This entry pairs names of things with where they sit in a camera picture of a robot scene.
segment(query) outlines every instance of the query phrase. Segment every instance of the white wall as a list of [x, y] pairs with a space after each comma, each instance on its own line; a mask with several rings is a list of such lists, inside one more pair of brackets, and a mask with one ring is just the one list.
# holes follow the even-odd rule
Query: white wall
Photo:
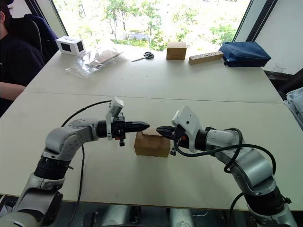
[[271, 56], [263, 68], [272, 70], [281, 62], [283, 73], [295, 74], [303, 68], [303, 0], [279, 0], [256, 42]]
[[13, 18], [24, 17], [25, 14], [31, 13], [24, 0], [14, 0], [9, 7], [12, 8], [10, 14]]

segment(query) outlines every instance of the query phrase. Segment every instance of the glass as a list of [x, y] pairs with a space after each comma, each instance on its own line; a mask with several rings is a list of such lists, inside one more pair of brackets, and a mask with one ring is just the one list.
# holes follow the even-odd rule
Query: glass
[[112, 41], [163, 51], [168, 41], [194, 52], [232, 41], [250, 0], [53, 0], [70, 36], [87, 47]]
[[268, 78], [271, 80], [288, 80], [288, 77], [281, 76], [281, 73], [286, 69], [286, 66], [281, 62], [276, 62], [268, 74]]

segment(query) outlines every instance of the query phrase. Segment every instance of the black shirt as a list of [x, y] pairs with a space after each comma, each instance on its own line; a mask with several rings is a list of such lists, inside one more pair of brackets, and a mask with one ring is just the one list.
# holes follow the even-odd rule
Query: black shirt
[[[32, 45], [13, 36], [0, 40], [0, 81], [27, 86], [44, 66], [43, 55]], [[0, 98], [0, 117], [13, 101]]]

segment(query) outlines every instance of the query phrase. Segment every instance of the navy blue pouch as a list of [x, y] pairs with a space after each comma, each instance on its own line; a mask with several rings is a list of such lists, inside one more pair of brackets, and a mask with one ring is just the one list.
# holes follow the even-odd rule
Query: navy blue pouch
[[223, 42], [220, 51], [229, 67], [265, 66], [271, 59], [256, 42]]

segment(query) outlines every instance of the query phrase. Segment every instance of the metal base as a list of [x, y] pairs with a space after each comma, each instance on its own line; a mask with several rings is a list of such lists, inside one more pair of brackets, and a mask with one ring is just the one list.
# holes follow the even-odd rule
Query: metal base
[[169, 227], [196, 227], [191, 210], [171, 208]]
[[39, 227], [41, 226], [40, 222], [37, 222], [36, 219], [27, 213], [9, 213], [0, 218], [1, 227]]
[[266, 227], [266, 226], [298, 227], [287, 204], [284, 205], [284, 208], [280, 213], [271, 216], [264, 216], [257, 214], [254, 211], [252, 211], [249, 206], [248, 208], [250, 210], [250, 214], [252, 215], [252, 217], [257, 221], [258, 227]]
[[101, 226], [128, 224], [131, 206], [110, 205], [102, 218]]

